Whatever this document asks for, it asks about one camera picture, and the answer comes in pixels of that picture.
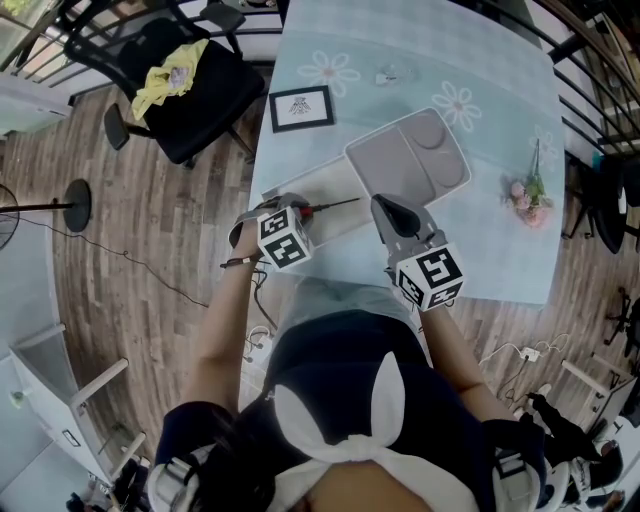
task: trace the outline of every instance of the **wooden floor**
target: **wooden floor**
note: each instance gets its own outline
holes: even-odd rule
[[[168,283],[207,302],[220,274],[218,265],[229,251],[227,232],[247,206],[252,167],[244,164],[226,135],[201,155],[193,171],[172,165],[146,139],[134,137],[116,152],[102,127],[103,113],[113,101],[123,112],[128,110],[115,88],[103,89],[83,97],[70,119],[35,134],[12,135],[0,182],[14,191],[20,204],[29,204],[61,197],[72,179],[87,179],[94,211],[84,234],[111,249],[129,251]],[[252,146],[263,103],[254,105],[237,125]],[[565,212],[565,223],[573,223],[576,206],[567,202],[571,219],[567,221]],[[55,226],[64,229],[61,216],[56,216]],[[515,381],[515,397],[551,382],[552,403],[585,424],[592,414],[592,394],[560,364],[567,358],[584,367],[594,350],[623,364],[623,336],[611,347],[602,344],[613,328],[605,315],[620,307],[619,286],[634,298],[640,293],[639,261],[631,239],[614,256],[599,240],[577,236],[561,243],[544,309],[461,299],[452,312],[478,359],[506,342],[533,346],[569,333],[562,354],[551,352],[526,364]],[[178,400],[204,309],[163,287],[142,266],[80,239],[55,235],[54,264],[60,314],[79,382],[88,382],[121,357],[130,363],[92,400],[96,422],[103,431],[118,421],[142,429],[148,435],[145,450],[152,454],[163,415]],[[270,277],[265,285],[262,300],[276,319],[290,285],[282,276]],[[252,306],[250,326],[264,323]],[[492,389],[515,375],[521,361],[506,348],[484,363]],[[592,375],[605,377],[590,368]],[[260,377],[260,372],[246,369],[243,403],[257,392]]]

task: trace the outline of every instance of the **marker cube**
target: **marker cube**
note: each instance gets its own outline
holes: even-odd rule
[[[421,311],[455,299],[463,283],[460,255],[453,244],[430,249],[396,265],[396,285]]]
[[[311,259],[313,243],[290,206],[258,217],[258,246],[277,269]]]

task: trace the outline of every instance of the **white cable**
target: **white cable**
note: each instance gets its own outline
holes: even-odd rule
[[[533,346],[533,350],[538,350],[538,345],[540,344],[544,344],[547,346],[547,351],[546,352],[540,352],[540,357],[545,357],[547,355],[549,355],[549,352],[551,352],[552,350],[556,350],[558,353],[561,353],[562,351],[564,351],[565,348],[567,348],[567,345],[569,344],[569,338],[567,338],[567,341],[564,343],[564,345],[562,345],[562,348],[558,348],[556,346],[556,341],[558,341],[558,339],[562,336],[570,336],[569,333],[563,332],[562,334],[558,334],[553,341],[551,342],[551,344],[549,344],[546,341],[539,341],[538,343],[536,343]],[[503,348],[505,347],[513,347],[516,352],[518,352],[518,355],[524,359],[524,356],[522,355],[522,348],[525,347],[517,347],[515,346],[513,343],[505,343],[504,345],[502,345],[501,347],[498,347],[496,350],[494,350],[491,354],[489,354],[487,357],[483,358],[480,360],[480,362],[478,364],[482,364],[485,361],[488,361],[489,359],[491,359],[493,356],[495,356],[498,352],[500,352]]]
[[[489,354],[487,357],[485,357],[484,359],[480,360],[480,362],[478,364],[482,364],[485,361],[488,361],[489,359],[491,359],[493,356],[495,356],[498,352],[500,352],[503,348],[507,348],[507,347],[513,347],[516,349],[516,352],[520,355],[520,357],[522,357],[522,352],[520,351],[520,349],[518,347],[516,347],[513,343],[505,343],[504,345],[502,345],[500,348],[497,348],[496,350],[494,350],[493,352],[491,352],[491,354]]]
[[[564,345],[562,345],[562,348],[558,348],[556,347],[556,341],[558,341],[558,339],[562,336],[567,336],[567,341],[564,342]],[[569,333],[563,332],[562,334],[558,334],[551,342],[551,345],[549,345],[546,341],[539,341],[533,346],[533,349],[538,350],[537,347],[540,344],[547,346],[547,351],[545,353],[540,352],[540,357],[548,356],[552,350],[555,350],[556,352],[558,352],[558,354],[560,354],[564,351],[565,348],[567,348],[567,345],[569,344]]]

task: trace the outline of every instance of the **black office chair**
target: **black office chair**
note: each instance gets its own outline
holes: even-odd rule
[[[106,75],[130,102],[144,87],[152,66],[162,65],[180,45],[210,37],[207,30],[184,15],[175,0],[158,0],[149,12],[97,32],[85,29],[113,2],[92,0],[76,19],[71,19],[71,8],[77,1],[68,0],[60,8],[61,26],[69,32],[65,55]],[[125,123],[118,106],[111,105],[104,125],[116,150],[127,143],[130,134],[150,137],[158,141],[169,160],[191,168],[200,151],[228,132],[247,154],[247,161],[253,161],[253,151],[232,127],[264,89],[260,74],[242,60],[234,35],[245,18],[220,3],[209,5],[200,14],[222,28],[235,51],[209,41],[191,90],[183,96],[167,97],[162,106],[152,105],[144,115],[147,128]]]
[[[640,349],[640,299],[636,299],[633,306],[631,306],[631,298],[627,295],[626,290],[618,288],[618,292],[622,296],[622,309],[618,316],[607,316],[607,320],[617,323],[613,335],[608,340],[605,340],[604,344],[611,345],[619,333],[626,332],[627,343],[624,347],[624,356],[629,357],[634,347]]]
[[[636,169],[637,163],[605,158],[600,171],[594,171],[577,160],[570,165],[578,169],[582,192],[567,191],[580,199],[581,208],[571,233],[563,233],[562,238],[573,238],[587,216],[590,232],[585,234],[585,238],[592,238],[597,230],[602,242],[613,254],[617,254],[625,233],[629,233],[636,237],[636,252],[640,253],[640,229],[627,225],[626,212],[627,204],[640,206],[640,180],[636,177],[640,169]],[[621,202],[625,206],[624,213],[620,213]]]

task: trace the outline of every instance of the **gray tray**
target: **gray tray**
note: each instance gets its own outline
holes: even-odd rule
[[[351,142],[345,154],[369,196],[397,194],[426,206],[471,179],[458,143],[433,108]]]

